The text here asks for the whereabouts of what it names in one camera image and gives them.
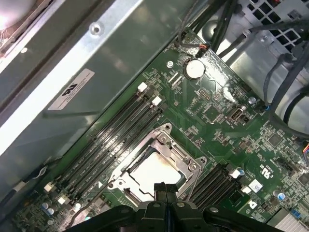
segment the ram slot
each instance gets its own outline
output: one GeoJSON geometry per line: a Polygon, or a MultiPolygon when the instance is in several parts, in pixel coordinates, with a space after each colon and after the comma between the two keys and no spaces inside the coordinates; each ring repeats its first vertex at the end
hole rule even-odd
{"type": "Polygon", "coordinates": [[[98,172],[96,172],[97,174],[92,178],[92,181],[89,181],[88,184],[86,184],[86,186],[84,186],[81,190],[79,190],[78,193],[76,193],[72,199],[74,199],[74,201],[79,200],[89,189],[91,189],[102,177],[102,173],[113,165],[115,159],[117,159],[127,149],[130,148],[132,143],[136,141],[136,138],[139,136],[139,134],[145,131],[149,127],[149,125],[151,125],[161,113],[162,111],[159,109],[158,111],[156,111],[155,114],[151,115],[151,117],[135,133],[135,136],[130,137],[128,141],[103,165],[103,167],[98,172]]]}
{"type": "Polygon", "coordinates": [[[208,205],[220,203],[239,187],[237,180],[228,175],[223,165],[218,164],[194,188],[191,201],[202,211],[208,205]]]}
{"type": "Polygon", "coordinates": [[[110,135],[108,135],[104,141],[101,142],[101,144],[99,146],[97,146],[96,149],[94,149],[91,154],[83,161],[81,166],[76,167],[71,173],[70,175],[66,178],[65,181],[63,181],[63,183],[61,184],[62,186],[67,186],[70,183],[73,183],[74,181],[76,181],[75,177],[76,176],[80,176],[82,175],[85,171],[88,170],[88,168],[91,168],[91,163],[96,162],[96,160],[98,158],[97,155],[99,155],[100,151],[103,148],[108,148],[107,146],[109,145],[109,143],[113,140],[113,138],[115,138],[115,136],[121,131],[123,130],[130,122],[131,120],[134,120],[134,117],[136,114],[138,114],[139,112],[143,111],[145,108],[147,107],[147,104],[145,104],[144,102],[140,102],[137,106],[135,106],[135,109],[129,114],[127,115],[124,120],[118,122],[118,125],[116,126],[116,128],[111,132],[110,135]]]}
{"type": "Polygon", "coordinates": [[[215,192],[212,192],[205,199],[203,199],[200,203],[197,204],[197,208],[199,210],[205,209],[207,206],[211,204],[219,203],[226,196],[226,192],[232,192],[235,189],[233,183],[227,181],[223,185],[221,185],[215,192]]]}
{"type": "Polygon", "coordinates": [[[100,157],[99,157],[97,160],[95,160],[95,162],[94,162],[93,164],[89,165],[89,166],[86,168],[86,172],[84,172],[83,175],[78,176],[79,179],[78,179],[77,181],[74,181],[74,182],[75,182],[74,185],[73,185],[73,186],[70,188],[70,190],[69,190],[70,193],[72,193],[74,190],[76,190],[76,189],[79,187],[80,184],[82,184],[85,180],[87,180],[87,179],[91,176],[93,170],[97,169],[97,168],[101,165],[101,163],[103,162],[103,160],[104,160],[108,155],[110,155],[110,154],[115,150],[115,148],[117,148],[117,147],[122,143],[122,141],[126,139],[126,137],[127,137],[130,133],[132,133],[132,130],[133,130],[136,126],[139,125],[138,122],[140,122],[140,121],[143,119],[143,117],[145,117],[145,115],[147,114],[147,112],[148,112],[149,110],[150,110],[150,108],[148,108],[148,107],[147,107],[147,108],[144,108],[144,109],[139,113],[139,116],[138,116],[138,117],[134,117],[134,118],[133,118],[133,121],[130,121],[131,126],[130,126],[128,129],[126,129],[126,131],[124,132],[124,134],[122,134],[120,137],[117,138],[117,142],[114,142],[114,143],[111,145],[111,147],[109,147],[108,149],[106,149],[105,152],[103,152],[103,154],[101,154],[100,157]]]}
{"type": "Polygon", "coordinates": [[[137,101],[139,98],[138,94],[133,95],[124,105],[124,107],[118,111],[118,113],[104,126],[103,129],[99,130],[97,134],[92,138],[91,141],[78,153],[78,155],[70,162],[66,170],[56,178],[56,181],[62,180],[66,177],[72,169],[76,169],[80,163],[89,155],[89,151],[95,145],[96,141],[100,140],[101,137],[113,126],[117,123],[117,121],[121,118],[121,116],[125,115],[129,108],[137,101]]]}
{"type": "Polygon", "coordinates": [[[192,198],[194,198],[195,195],[199,195],[201,191],[206,189],[208,185],[211,184],[211,180],[215,179],[216,177],[220,176],[222,174],[222,166],[221,164],[218,164],[206,177],[204,177],[194,188],[192,193],[192,198]]]}
{"type": "Polygon", "coordinates": [[[216,176],[214,180],[211,180],[209,184],[201,191],[196,197],[192,196],[191,199],[195,203],[199,203],[205,197],[207,197],[212,192],[216,191],[226,181],[225,176],[216,176]]]}

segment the green circuit board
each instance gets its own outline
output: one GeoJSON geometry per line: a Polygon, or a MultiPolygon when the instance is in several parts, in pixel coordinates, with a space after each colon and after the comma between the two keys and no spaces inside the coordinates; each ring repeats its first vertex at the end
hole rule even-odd
{"type": "MultiPolygon", "coordinates": [[[[185,41],[195,44],[200,42],[190,31],[185,41]]],[[[211,50],[199,59],[206,67],[205,74],[195,81],[186,78],[183,66],[197,51],[195,48],[179,48],[173,43],[167,46],[42,181],[33,193],[35,197],[32,198],[35,200],[18,211],[14,217],[17,227],[24,228],[26,225],[27,228],[47,232],[65,229],[74,214],[72,207],[58,205],[59,213],[48,215],[41,209],[42,202],[54,202],[63,191],[47,194],[43,187],[46,183],[55,181],[57,176],[67,169],[98,131],[122,109],[142,82],[152,89],[154,96],[163,99],[164,111],[155,120],[145,120],[143,133],[138,134],[132,147],[152,128],[171,123],[171,136],[192,157],[207,158],[199,179],[219,163],[230,164],[235,169],[244,171],[239,182],[242,186],[249,187],[251,192],[240,194],[236,199],[226,197],[220,205],[264,223],[281,208],[299,212],[297,219],[304,223],[309,222],[309,176],[302,160],[303,146],[295,141],[294,136],[270,124],[267,112],[262,107],[263,102],[211,50]],[[233,118],[239,109],[241,116],[233,118]],[[284,193],[285,199],[274,197],[275,191],[284,193]]],[[[137,132],[140,129],[134,128],[132,131],[137,132]]],[[[92,150],[97,147],[99,144],[93,142],[92,150]]],[[[100,174],[96,182],[98,185],[83,193],[84,203],[96,196],[100,191],[100,184],[104,186],[108,183],[109,175],[125,156],[125,153],[119,155],[114,163],[100,174]]],[[[93,204],[89,210],[98,214],[120,204],[136,208],[121,191],[106,189],[99,203],[93,204]]],[[[81,221],[84,218],[85,214],[81,215],[81,221]]]]}

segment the label sticker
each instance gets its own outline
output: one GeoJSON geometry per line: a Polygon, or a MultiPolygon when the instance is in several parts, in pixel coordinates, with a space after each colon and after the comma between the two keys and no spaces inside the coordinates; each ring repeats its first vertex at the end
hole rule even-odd
{"type": "Polygon", "coordinates": [[[249,187],[252,189],[253,192],[257,193],[263,187],[263,185],[260,182],[258,182],[256,179],[254,179],[249,184],[249,187]]]}
{"type": "Polygon", "coordinates": [[[82,70],[82,72],[68,85],[48,110],[62,110],[94,74],[95,73],[89,69],[82,70]]]}

